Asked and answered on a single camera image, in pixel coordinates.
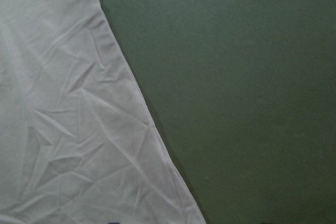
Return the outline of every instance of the white fabric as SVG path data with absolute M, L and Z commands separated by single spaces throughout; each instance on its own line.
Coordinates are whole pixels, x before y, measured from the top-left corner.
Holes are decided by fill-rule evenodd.
M 0 223 L 204 224 L 99 0 L 0 0 Z

